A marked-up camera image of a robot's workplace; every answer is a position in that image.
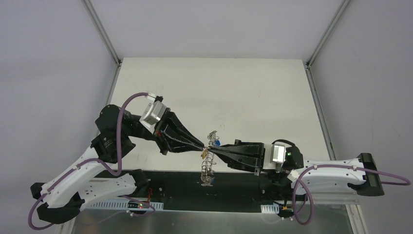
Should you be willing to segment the metal disc keyring holder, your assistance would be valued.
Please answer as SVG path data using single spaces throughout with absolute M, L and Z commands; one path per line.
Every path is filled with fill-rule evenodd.
M 214 142 L 214 140 L 215 139 L 220 139 L 217 135 L 216 135 L 216 133 L 217 133 L 217 131 L 216 130 L 214 130 L 214 131 L 212 131 L 212 132 L 210 132 L 209 134 L 208 134 L 208 136 L 207 136 L 207 139 L 208 139 L 208 145 L 204 148 L 204 150 L 205 149 L 208 149 L 208 151 L 209 151 L 209 154 L 208 154 L 208 157 L 207 158 L 205 158 L 205 160 L 203 160 L 202 161 L 202 164 L 201 164 L 201 176 L 200 176 L 200 179 L 201 179 L 201 186 L 203 186 L 203 187 L 210 187 L 210 186 L 213 186 L 212 185 L 212 183 L 213 183 L 213 181 L 214 181 L 214 170 L 213 170 L 213 165 L 215 165 L 216 163 L 214 162 L 214 153 L 212 153 L 211 151 L 210 151 L 210 147 L 211 146 L 214 146 L 213 145 L 213 142 Z

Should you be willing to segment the yellow tagged key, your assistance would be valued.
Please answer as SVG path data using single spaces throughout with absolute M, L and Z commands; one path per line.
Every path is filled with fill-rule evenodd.
M 201 158 L 202 160 L 205 160 L 205 158 L 208 157 L 209 151 L 208 149 L 203 150 L 202 154 L 201 154 Z

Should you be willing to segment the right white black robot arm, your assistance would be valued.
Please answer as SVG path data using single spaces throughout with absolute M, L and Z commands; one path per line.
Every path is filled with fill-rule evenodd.
M 373 156 L 361 153 L 353 159 L 320 161 L 305 159 L 291 141 L 278 139 L 271 144 L 243 142 L 209 146 L 216 155 L 234 170 L 263 174 L 269 180 L 269 190 L 284 200 L 295 194 L 310 192 L 355 191 L 361 196 L 382 196 L 384 190 Z

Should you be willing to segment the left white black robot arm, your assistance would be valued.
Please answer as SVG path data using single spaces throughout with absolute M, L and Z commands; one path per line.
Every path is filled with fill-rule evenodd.
M 142 170 L 120 175 L 112 169 L 135 147 L 132 137 L 155 142 L 163 155 L 201 152 L 205 147 L 160 101 L 149 104 L 140 116 L 107 105 L 95 124 L 99 135 L 75 163 L 50 182 L 31 186 L 36 200 L 31 213 L 37 213 L 40 220 L 62 224 L 87 206 L 106 199 L 132 194 L 145 196 L 149 181 Z

